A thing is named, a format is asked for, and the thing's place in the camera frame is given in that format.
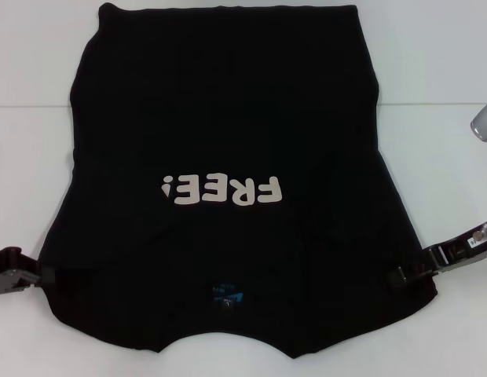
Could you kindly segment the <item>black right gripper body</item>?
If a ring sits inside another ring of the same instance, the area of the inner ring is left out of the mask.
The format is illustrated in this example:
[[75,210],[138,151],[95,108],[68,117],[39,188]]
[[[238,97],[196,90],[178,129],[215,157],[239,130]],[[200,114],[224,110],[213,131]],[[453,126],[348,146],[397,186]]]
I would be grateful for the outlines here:
[[487,257],[487,223],[429,246],[423,250],[423,255],[435,273],[445,273],[479,262]]

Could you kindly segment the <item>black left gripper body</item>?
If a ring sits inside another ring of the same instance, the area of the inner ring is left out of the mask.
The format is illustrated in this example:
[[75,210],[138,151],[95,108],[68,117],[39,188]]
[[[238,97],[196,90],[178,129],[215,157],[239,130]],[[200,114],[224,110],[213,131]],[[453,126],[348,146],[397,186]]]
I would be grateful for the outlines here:
[[19,285],[20,278],[17,271],[20,256],[19,247],[0,250],[0,295],[20,292],[24,289]]

